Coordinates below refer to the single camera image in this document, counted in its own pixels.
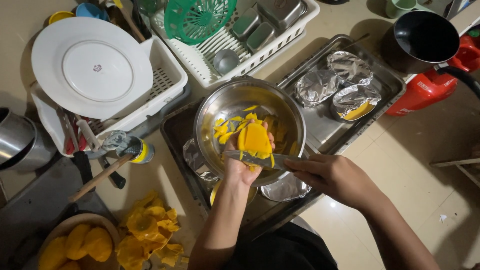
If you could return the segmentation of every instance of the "white dish rack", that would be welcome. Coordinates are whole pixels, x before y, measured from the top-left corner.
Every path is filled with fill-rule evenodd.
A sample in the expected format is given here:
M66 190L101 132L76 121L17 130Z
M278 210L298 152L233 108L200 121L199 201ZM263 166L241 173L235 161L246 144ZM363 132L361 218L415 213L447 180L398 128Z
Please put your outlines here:
M319 12L320 6L315 0L303 0L307 5L307 12L300 17L289 29L280 34L274 41L267 44L263 49L251 55L230 32L234 22L250 7L256 9L255 0L239 0L230 20L215 35L197 45L186 45L177 39L169 39L163 27L163 11L150 18L153 29L163 38L165 43L172 49L183 66L193 75L203 88L213 90L220 84L235 76L245 75L249 70L258 66L272 54L284 47L294 38L299 36L307 22L313 19ZM223 49L234 50L240 64L229 73L221 76L213 67L215 54Z
M186 72L157 36L152 36L140 45L152 64L153 86L143 96L145 99L143 105L131 114L118 119L90 119L89 125L99 140L103 140L112 130L129 131L138 126L147 120L147 116L154 115L167 103L181 95L183 87L187 84ZM45 94L38 83L32 85L31 94L40 120L59 152L66 157L72 157L73 155L65 153L68 132L62 127L56 112L57 104Z

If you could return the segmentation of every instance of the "person's left hand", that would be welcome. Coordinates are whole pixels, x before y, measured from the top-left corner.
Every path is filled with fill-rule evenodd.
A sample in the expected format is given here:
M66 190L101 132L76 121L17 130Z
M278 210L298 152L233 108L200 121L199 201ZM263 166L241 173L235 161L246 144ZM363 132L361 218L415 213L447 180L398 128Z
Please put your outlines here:
M267 129L268 124L267 122L263 122L262 126ZM230 136L227 143L225 144L224 151L234 151L238 150L238 138L239 138L240 131L235 132ZM270 144L272 145L272 152L275 149L275 144L273 142L274 138L273 135L269 132L268 139L270 140ZM262 167L256 167L255 170L250 171L250 167L243 163L240 160L235 160L233 158L225 156L224 160L225 165L225 175L224 180L226 181L241 181L242 183L246 184L247 186L252 185L252 183L257 179L258 175L262 171Z

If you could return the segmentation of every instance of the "blue bowl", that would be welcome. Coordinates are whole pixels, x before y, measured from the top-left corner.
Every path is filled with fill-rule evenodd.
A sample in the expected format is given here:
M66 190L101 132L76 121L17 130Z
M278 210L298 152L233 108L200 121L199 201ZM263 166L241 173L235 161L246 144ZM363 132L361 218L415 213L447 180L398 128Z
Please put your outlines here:
M77 17L97 18L109 22L107 11L101 10L91 3L81 3L75 11Z

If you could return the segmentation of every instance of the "green cup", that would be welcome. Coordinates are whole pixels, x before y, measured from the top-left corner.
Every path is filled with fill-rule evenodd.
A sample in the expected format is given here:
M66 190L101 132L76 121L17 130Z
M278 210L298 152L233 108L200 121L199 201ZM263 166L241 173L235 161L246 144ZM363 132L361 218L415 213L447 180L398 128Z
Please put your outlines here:
M387 0L385 13L395 19L410 12L417 5L417 0Z

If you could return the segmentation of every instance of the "hand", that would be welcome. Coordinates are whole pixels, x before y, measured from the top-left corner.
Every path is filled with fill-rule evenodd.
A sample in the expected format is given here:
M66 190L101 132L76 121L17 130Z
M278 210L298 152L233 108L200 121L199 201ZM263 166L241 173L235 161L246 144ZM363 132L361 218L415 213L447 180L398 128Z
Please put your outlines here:
M250 119L249 124L254 122L255 120ZM268 128L267 122L263 122L262 126L265 129L267 129ZM240 134L240 131L235 132L234 134L232 134L232 136L230 136L230 139L228 139L227 143L225 144L224 151L238 150L237 144L238 144L239 134ZM268 133L268 139L270 140L270 144L272 145L272 151L273 151L275 149L275 144L273 143L273 140L274 140L273 135L270 132ZM256 167L255 170L250 171L250 167L245 163L243 163L242 161L235 160L227 156L225 156L224 165L225 165L224 180L226 181L238 180L249 187L250 185L252 185L255 179L257 179L258 175L262 171L262 167Z
M285 164L297 170L294 175L307 185L359 211L369 210L385 197L359 166L343 156L318 154Z

